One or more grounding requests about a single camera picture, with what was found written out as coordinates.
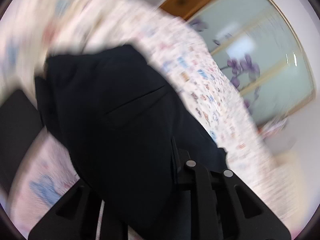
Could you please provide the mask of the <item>black pants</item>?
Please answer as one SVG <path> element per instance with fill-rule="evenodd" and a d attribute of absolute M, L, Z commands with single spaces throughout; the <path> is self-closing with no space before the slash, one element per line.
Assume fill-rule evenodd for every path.
<path fill-rule="evenodd" d="M 104 239 L 175 239 L 183 197 L 172 144 L 213 171 L 226 152 L 159 72 L 130 45 L 46 59 L 37 106 L 85 184 L 105 202 Z"/>

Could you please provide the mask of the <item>plush toy tube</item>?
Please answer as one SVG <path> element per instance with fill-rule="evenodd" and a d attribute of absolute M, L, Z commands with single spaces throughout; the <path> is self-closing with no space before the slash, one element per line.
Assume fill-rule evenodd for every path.
<path fill-rule="evenodd" d="M 260 136 L 265 139 L 282 131 L 287 125 L 287 118 L 273 119 L 267 122 L 263 127 L 259 128 Z"/>

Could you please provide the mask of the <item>sliding glass wardrobe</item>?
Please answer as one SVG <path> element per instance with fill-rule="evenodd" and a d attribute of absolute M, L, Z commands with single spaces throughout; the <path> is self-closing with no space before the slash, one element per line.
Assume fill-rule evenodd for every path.
<path fill-rule="evenodd" d="M 213 0 L 189 19 L 257 125 L 315 96 L 300 41 L 272 0 Z"/>

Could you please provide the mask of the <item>teddy bear print blanket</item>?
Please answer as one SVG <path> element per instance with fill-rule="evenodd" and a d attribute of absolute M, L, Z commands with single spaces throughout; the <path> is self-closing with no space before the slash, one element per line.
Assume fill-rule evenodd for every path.
<path fill-rule="evenodd" d="M 182 20 L 142 0 L 12 0 L 1 187 L 27 239 L 290 239 L 244 101 Z"/>

